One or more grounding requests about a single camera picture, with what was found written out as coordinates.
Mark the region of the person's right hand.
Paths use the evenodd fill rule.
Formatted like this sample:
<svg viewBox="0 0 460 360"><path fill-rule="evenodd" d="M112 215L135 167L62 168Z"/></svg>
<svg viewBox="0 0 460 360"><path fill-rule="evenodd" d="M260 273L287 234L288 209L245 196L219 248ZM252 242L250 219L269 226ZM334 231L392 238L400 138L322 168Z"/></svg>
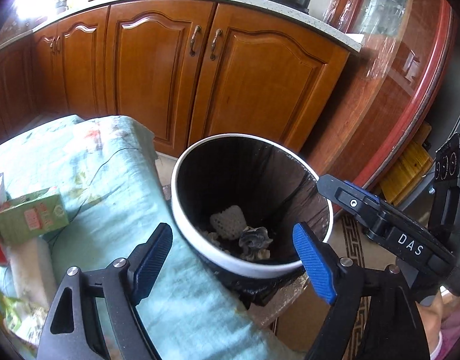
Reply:
<svg viewBox="0 0 460 360"><path fill-rule="evenodd" d="M430 306L417 304L431 359L460 359L460 296L438 291Z"/></svg>

